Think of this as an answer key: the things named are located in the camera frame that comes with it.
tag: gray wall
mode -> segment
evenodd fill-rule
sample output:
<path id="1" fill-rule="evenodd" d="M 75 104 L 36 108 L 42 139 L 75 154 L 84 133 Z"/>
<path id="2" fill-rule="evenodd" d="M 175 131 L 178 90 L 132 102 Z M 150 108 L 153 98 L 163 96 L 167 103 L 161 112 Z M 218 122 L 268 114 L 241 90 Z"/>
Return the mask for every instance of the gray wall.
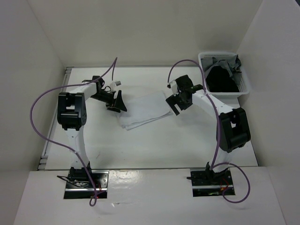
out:
<path id="1" fill-rule="evenodd" d="M 295 0 L 264 0 L 239 47 L 251 81 L 240 98 L 252 144 L 267 166 L 288 225 L 300 221 L 300 7 Z"/>
<path id="2" fill-rule="evenodd" d="M 25 0 L 0 0 L 0 43 L 0 221 L 9 225 L 44 146 L 30 126 L 30 106 L 62 83 L 64 67 Z M 36 108 L 34 120 L 44 134 L 56 101 L 49 94 Z"/>
<path id="3" fill-rule="evenodd" d="M 236 51 L 262 0 L 28 0 L 65 66 L 172 65 Z"/>

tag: pile of clothes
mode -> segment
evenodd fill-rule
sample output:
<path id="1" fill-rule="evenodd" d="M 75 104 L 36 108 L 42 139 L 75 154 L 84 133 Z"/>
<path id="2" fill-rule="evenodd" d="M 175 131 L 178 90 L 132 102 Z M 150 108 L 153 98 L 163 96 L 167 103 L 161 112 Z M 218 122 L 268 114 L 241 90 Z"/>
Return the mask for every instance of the pile of clothes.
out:
<path id="1" fill-rule="evenodd" d="M 238 55 L 205 57 L 201 59 L 201 64 L 210 92 L 239 92 L 241 62 Z"/>

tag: white cloth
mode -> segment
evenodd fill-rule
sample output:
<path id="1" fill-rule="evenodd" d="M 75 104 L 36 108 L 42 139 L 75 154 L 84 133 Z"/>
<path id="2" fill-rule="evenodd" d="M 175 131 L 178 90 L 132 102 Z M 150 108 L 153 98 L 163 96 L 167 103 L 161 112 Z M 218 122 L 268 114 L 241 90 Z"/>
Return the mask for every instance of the white cloth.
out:
<path id="1" fill-rule="evenodd" d="M 118 118 L 121 126 L 126 130 L 172 115 L 163 91 L 134 98 L 125 102 L 125 105 L 127 112 L 121 111 Z"/>

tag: white floor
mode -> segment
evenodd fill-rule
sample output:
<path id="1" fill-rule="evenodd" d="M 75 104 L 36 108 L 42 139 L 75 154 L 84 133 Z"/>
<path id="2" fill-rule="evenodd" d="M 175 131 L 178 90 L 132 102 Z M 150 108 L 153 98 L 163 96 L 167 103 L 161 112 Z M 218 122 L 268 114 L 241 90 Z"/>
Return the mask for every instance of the white floor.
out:
<path id="1" fill-rule="evenodd" d="M 107 68 L 73 68 L 68 84 L 81 83 L 93 75 L 103 74 Z M 115 80 L 121 80 L 123 99 L 144 96 L 166 87 L 170 67 L 118 67 Z M 188 74 L 194 84 L 201 82 L 196 67 L 177 67 L 171 79 Z M 111 74 L 105 77 L 106 85 Z M 224 100 L 239 107 L 237 99 Z M 193 105 L 179 116 L 169 116 L 130 131 L 123 129 L 116 115 L 106 110 L 105 103 L 94 99 L 86 102 L 88 120 L 84 128 L 87 155 L 93 169 L 187 168 L 204 167 L 213 157 L 216 146 L 216 120 Z M 51 138 L 68 144 L 67 136 L 55 119 Z M 240 166 L 257 166 L 251 142 L 236 149 L 233 163 Z M 60 146 L 48 144 L 47 170 L 70 168 L 70 152 Z"/>
<path id="2" fill-rule="evenodd" d="M 63 200 L 65 182 L 56 175 L 67 171 L 31 172 L 15 225 L 284 225 L 268 171 L 243 168 L 251 183 L 249 198 L 240 204 L 221 196 L 192 197 L 189 169 L 110 171 L 108 197 L 89 206 L 88 199 Z M 247 183 L 232 168 L 236 196 Z"/>

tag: white plastic basket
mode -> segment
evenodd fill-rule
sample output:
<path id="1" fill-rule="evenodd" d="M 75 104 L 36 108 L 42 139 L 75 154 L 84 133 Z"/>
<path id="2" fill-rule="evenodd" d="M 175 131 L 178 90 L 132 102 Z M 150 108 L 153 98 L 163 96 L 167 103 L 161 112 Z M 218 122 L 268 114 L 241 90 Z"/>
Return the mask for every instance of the white plastic basket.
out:
<path id="1" fill-rule="evenodd" d="M 198 55 L 198 60 L 199 60 L 199 64 L 202 67 L 201 64 L 201 59 L 205 58 L 205 57 L 231 57 L 231 56 L 235 56 L 236 53 L 232 53 L 232 52 L 202 52 Z M 245 69 L 243 67 L 243 65 L 241 65 L 240 67 L 241 70 L 241 79 L 240 79 L 240 85 L 238 86 L 239 88 L 239 92 L 210 92 L 207 90 L 207 92 L 209 94 L 212 94 L 215 97 L 218 98 L 237 98 L 241 95 L 246 95 L 250 92 L 250 84 L 249 84 L 249 80 L 247 78 L 247 74 L 245 72 Z"/>

